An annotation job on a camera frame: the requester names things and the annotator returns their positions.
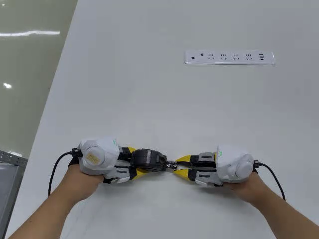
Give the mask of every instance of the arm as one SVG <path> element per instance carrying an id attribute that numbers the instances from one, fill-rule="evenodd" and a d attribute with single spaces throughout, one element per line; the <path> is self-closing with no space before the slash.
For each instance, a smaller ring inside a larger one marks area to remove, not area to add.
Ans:
<path id="1" fill-rule="evenodd" d="M 69 167 L 62 182 L 9 239 L 58 239 L 75 204 L 93 194 L 103 176 L 89 176 L 79 165 Z"/>
<path id="2" fill-rule="evenodd" d="M 257 173 L 252 173 L 244 183 L 225 186 L 264 215 L 276 238 L 319 238 L 319 227 L 271 191 Z"/>

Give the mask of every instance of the power strip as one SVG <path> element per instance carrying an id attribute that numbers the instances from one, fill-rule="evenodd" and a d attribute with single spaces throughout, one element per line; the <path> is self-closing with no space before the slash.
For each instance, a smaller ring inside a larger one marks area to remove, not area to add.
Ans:
<path id="1" fill-rule="evenodd" d="M 266 51 L 185 51 L 186 64 L 216 64 L 216 65 L 274 65 L 272 52 Z"/>

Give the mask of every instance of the hand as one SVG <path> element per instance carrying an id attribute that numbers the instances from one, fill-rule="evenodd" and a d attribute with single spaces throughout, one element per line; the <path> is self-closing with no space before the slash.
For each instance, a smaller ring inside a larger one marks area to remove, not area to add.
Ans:
<path id="1" fill-rule="evenodd" d="M 65 199 L 76 204 L 90 197 L 103 179 L 103 175 L 90 176 L 82 173 L 80 166 L 75 164 L 68 168 L 62 182 L 53 193 L 61 193 Z"/>
<path id="2" fill-rule="evenodd" d="M 239 198 L 252 205 L 256 205 L 268 192 L 271 192 L 270 188 L 255 172 L 243 183 L 224 183 L 224 186 L 230 188 Z"/>

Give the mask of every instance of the black wire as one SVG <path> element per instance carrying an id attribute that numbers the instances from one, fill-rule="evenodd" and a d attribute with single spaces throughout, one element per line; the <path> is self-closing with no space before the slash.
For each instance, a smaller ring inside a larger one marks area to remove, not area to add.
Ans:
<path id="1" fill-rule="evenodd" d="M 278 184 L 278 187 L 279 187 L 279 189 L 280 189 L 280 191 L 281 191 L 281 195 L 283 196 L 283 199 L 286 200 L 286 197 L 285 197 L 283 188 L 281 187 L 281 185 L 280 185 L 280 183 L 279 183 L 279 181 L 278 181 L 278 179 L 277 179 L 275 173 L 271 170 L 271 168 L 270 168 L 268 165 L 266 165 L 266 164 L 264 164 L 264 163 L 258 163 L 258 165 L 259 165 L 259 166 L 264 166 L 264 167 L 266 167 L 266 168 L 271 172 L 271 174 L 274 176 L 274 178 L 275 178 L 275 180 L 276 180 L 276 183 Z"/>
<path id="2" fill-rule="evenodd" d="M 72 155 L 72 152 L 70 151 L 70 152 L 67 152 L 67 153 L 62 154 L 62 155 L 58 158 L 58 160 L 55 162 L 55 165 L 54 165 L 53 170 L 52 170 L 50 182 L 49 182 L 48 196 L 51 195 L 52 181 L 53 181 L 53 176 L 54 176 L 56 167 L 58 166 L 58 163 L 60 162 L 60 160 L 61 160 L 64 156 L 66 156 L 66 155 Z"/>

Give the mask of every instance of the metal rack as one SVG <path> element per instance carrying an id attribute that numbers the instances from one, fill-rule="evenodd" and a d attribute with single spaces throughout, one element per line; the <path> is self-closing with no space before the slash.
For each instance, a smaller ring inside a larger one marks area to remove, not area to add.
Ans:
<path id="1" fill-rule="evenodd" d="M 4 238 L 27 159 L 0 150 L 0 238 Z"/>

